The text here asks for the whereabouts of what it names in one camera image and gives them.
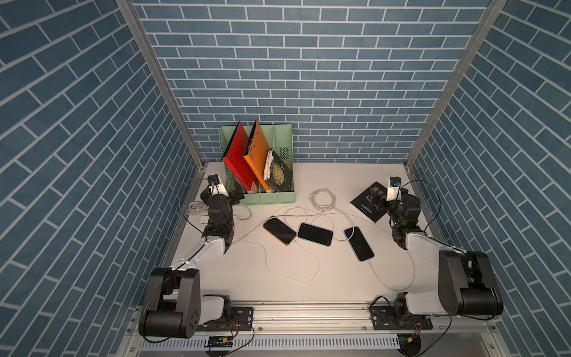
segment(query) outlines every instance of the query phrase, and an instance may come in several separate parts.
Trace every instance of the orange binder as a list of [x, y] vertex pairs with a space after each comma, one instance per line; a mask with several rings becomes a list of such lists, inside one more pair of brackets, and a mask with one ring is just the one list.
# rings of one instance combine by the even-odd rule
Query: orange binder
[[262, 132], [262, 127], [260, 127], [260, 123], [256, 121], [250, 132], [246, 149], [244, 150], [244, 159], [250, 168], [252, 168], [252, 171], [266, 192], [270, 192], [271, 190], [270, 185], [264, 181], [264, 167], [266, 166], [266, 158], [268, 157], [269, 150], [270, 147], [264, 136], [264, 132]]

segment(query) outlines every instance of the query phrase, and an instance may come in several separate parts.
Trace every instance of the phone screen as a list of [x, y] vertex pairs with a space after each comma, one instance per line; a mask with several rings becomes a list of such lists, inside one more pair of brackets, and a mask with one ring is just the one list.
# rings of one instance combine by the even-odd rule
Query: phone screen
[[333, 239], [333, 231], [313, 226], [311, 224], [302, 223], [297, 232], [299, 238], [310, 240], [311, 242], [330, 246]]
[[264, 228], [282, 243], [288, 245], [295, 238], [295, 231], [289, 228], [278, 218], [269, 219], [264, 223]]
[[361, 230], [358, 227], [347, 228], [344, 232], [347, 238], [351, 237], [349, 239], [349, 243], [351, 244], [359, 262], [364, 262], [365, 260], [371, 259], [375, 256], [375, 253], [373, 253], [371, 247], [369, 247], [369, 243], [367, 243], [363, 233], [361, 233]]

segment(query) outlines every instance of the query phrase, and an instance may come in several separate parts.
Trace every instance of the white table surface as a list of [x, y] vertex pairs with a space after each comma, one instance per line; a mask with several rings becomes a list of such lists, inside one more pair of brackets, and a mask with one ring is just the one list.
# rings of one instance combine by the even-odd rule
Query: white table surface
[[[408, 182], [407, 175], [400, 164], [355, 164], [355, 163], [295, 163], [295, 205], [313, 211], [309, 202], [309, 194], [322, 187], [329, 188], [337, 197], [336, 207], [347, 214], [361, 217], [351, 217], [355, 226], [361, 229], [365, 239], [375, 253], [371, 259], [373, 268], [383, 283], [400, 290], [406, 287], [413, 278], [413, 266], [407, 251], [401, 249], [389, 233], [388, 216], [384, 215], [373, 224], [357, 208], [351, 205], [351, 200], [377, 181], [387, 185], [390, 176], [399, 176], [403, 183]], [[218, 173], [222, 182], [226, 181], [224, 163], [208, 164], [204, 177]], [[203, 181], [199, 193], [206, 187]], [[411, 185], [407, 188], [413, 193]], [[319, 203], [329, 203], [327, 194], [317, 196]], [[274, 211], [282, 208], [276, 214], [284, 214], [291, 205], [260, 205], [249, 206], [253, 216], [251, 219], [238, 222], [235, 225], [234, 240], [243, 236]], [[234, 206], [234, 214], [239, 218], [248, 215], [241, 206]], [[300, 208], [289, 211], [290, 215], [305, 214]], [[190, 216], [189, 220], [197, 227], [200, 215]], [[314, 225], [333, 229], [333, 237], [344, 239], [343, 230], [351, 224], [341, 214], [319, 217]], [[288, 217], [287, 222], [297, 231], [305, 218]], [[419, 226], [424, 228], [426, 220], [421, 213]], [[186, 225], [176, 250], [173, 264], [178, 262], [199, 242], [201, 234], [189, 224]], [[262, 244], [267, 250], [268, 267], [280, 274], [300, 280], [309, 280], [317, 270], [315, 258], [304, 252], [292, 242], [285, 246], [262, 226], [249, 234], [244, 240]], [[369, 264], [359, 262], [351, 249], [349, 242], [333, 240], [331, 246], [325, 247], [300, 238], [295, 240], [319, 260], [319, 272], [309, 283], [300, 283], [282, 278], [268, 272], [264, 265], [264, 251], [260, 246], [237, 242], [216, 261], [216, 265], [208, 271], [200, 272], [200, 287], [202, 294], [225, 294], [232, 300], [253, 301], [316, 301], [316, 302], [365, 302], [371, 301], [378, 295], [389, 299], [397, 292], [383, 286], [374, 276]], [[437, 268], [421, 256], [410, 253], [416, 266], [416, 276], [408, 292], [424, 291], [434, 288], [438, 279]]]

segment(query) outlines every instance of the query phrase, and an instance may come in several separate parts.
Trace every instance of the perforated panel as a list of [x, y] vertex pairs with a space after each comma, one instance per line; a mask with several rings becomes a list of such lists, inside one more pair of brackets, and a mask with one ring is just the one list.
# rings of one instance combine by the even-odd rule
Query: perforated panel
[[[238, 336], [233, 348], [248, 343], [250, 334]], [[143, 342], [139, 351], [204, 351], [208, 336], [191, 339], [170, 339], [162, 343]], [[342, 335], [262, 335], [242, 350], [396, 350], [400, 348], [394, 334]]]

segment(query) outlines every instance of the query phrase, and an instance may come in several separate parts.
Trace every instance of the book cover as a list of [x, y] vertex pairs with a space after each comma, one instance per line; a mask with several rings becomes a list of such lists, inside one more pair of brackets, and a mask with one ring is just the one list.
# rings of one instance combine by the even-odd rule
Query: book cover
[[376, 223], [387, 211], [384, 208], [379, 208], [377, 210], [376, 208], [371, 207], [371, 196], [369, 195], [371, 189], [381, 195], [387, 194], [387, 188], [379, 182], [375, 182], [367, 187], [367, 189], [363, 191], [363, 193], [361, 193], [359, 196], [357, 196], [353, 201], [351, 201], [351, 204], [357, 207], [359, 211], [361, 211], [365, 216]]
[[264, 181], [264, 167], [266, 166], [266, 158], [268, 157], [268, 151], [270, 146], [264, 136], [264, 132], [260, 127], [260, 123], [256, 121], [254, 127], [250, 132], [250, 137], [248, 138], [248, 143], [246, 144], [246, 149], [244, 150], [244, 159], [256, 175], [261, 186], [267, 192], [271, 192], [270, 185]]
[[263, 178], [277, 192], [290, 192], [293, 189], [291, 168], [272, 149], [268, 151]]
[[242, 123], [236, 125], [232, 138], [226, 147], [226, 151], [222, 155], [222, 159], [228, 168], [234, 173], [236, 180], [244, 187], [249, 194], [255, 194], [259, 191], [258, 178], [252, 171], [244, 159], [243, 153], [248, 143], [248, 134]]

